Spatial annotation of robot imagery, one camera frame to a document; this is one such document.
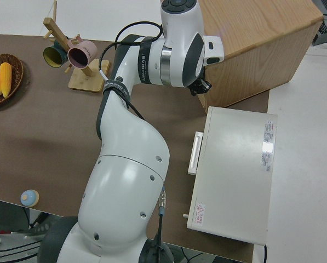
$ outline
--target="mug rack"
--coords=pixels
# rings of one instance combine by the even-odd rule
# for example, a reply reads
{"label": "mug rack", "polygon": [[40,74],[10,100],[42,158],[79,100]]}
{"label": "mug rack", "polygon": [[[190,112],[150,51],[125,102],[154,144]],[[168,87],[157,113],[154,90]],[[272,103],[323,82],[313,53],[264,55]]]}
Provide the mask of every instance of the mug rack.
{"label": "mug rack", "polygon": [[[54,1],[54,12],[53,18],[45,18],[43,21],[44,26],[49,30],[48,33],[44,36],[45,39],[53,35],[53,37],[60,43],[62,48],[68,52],[70,49],[67,41],[68,38],[64,35],[64,33],[60,30],[58,25],[56,24],[56,6],[57,1]],[[104,79],[101,77],[99,72],[99,60],[94,59],[87,67],[83,69],[74,68],[70,82],[68,83],[68,87],[71,89],[77,90],[86,90],[89,92],[100,92],[102,87],[104,86]],[[102,71],[106,74],[110,62],[108,60],[102,61]],[[71,69],[72,64],[70,64],[65,73]]]}

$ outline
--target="woven basket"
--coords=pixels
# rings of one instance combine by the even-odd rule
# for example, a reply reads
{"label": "woven basket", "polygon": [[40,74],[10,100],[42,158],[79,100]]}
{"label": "woven basket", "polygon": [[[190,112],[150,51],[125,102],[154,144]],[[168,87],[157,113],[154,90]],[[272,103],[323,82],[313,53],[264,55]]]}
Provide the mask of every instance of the woven basket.
{"label": "woven basket", "polygon": [[14,95],[20,86],[23,77],[23,65],[21,60],[9,54],[2,54],[0,55],[0,65],[3,62],[8,62],[12,65],[12,82],[9,95],[6,98],[4,98],[3,95],[0,95],[0,104]]}

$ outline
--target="table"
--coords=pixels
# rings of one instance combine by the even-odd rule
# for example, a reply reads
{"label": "table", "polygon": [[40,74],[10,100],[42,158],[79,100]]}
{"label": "table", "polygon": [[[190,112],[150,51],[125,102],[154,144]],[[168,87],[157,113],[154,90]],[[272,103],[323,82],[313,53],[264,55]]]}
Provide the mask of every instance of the table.
{"label": "table", "polygon": [[[108,42],[95,42],[102,50]],[[96,116],[101,94],[67,88],[71,75],[49,67],[42,37],[0,35],[0,54],[19,57],[25,67],[20,90],[0,107],[0,200],[20,204],[23,191],[40,194],[36,209],[77,215],[83,191],[100,152]],[[112,61],[114,52],[105,59]],[[268,93],[234,105],[267,111]],[[187,174],[195,131],[203,131],[206,114],[188,89],[138,85],[132,102],[163,135],[170,149],[166,179],[167,213],[163,240],[207,253],[251,262],[253,245],[186,228],[194,177]],[[147,234],[157,232],[154,211]]]}

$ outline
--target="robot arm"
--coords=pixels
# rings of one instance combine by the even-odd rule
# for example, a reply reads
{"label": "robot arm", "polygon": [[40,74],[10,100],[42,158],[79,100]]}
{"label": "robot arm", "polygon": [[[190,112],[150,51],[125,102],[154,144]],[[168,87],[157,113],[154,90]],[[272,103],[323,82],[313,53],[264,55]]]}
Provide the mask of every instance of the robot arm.
{"label": "robot arm", "polygon": [[169,150],[160,133],[131,114],[122,98],[130,100],[133,86],[139,83],[194,86],[206,92],[209,86],[201,77],[204,66],[223,59],[220,38],[204,36],[197,0],[165,0],[161,16],[164,38],[151,42],[129,35],[126,42],[141,44],[117,48],[97,117],[102,148],[83,195],[78,222],[61,242],[57,261],[39,255],[39,263],[152,259],[146,226],[164,184]]}

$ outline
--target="wooden cabinet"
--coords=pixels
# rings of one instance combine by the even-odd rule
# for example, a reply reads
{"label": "wooden cabinet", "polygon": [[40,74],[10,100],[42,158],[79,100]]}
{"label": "wooden cabinet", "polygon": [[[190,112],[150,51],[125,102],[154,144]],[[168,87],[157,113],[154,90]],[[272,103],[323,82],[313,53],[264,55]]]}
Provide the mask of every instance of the wooden cabinet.
{"label": "wooden cabinet", "polygon": [[311,0],[200,0],[205,34],[225,60],[206,70],[208,106],[227,107],[290,81],[323,21]]}

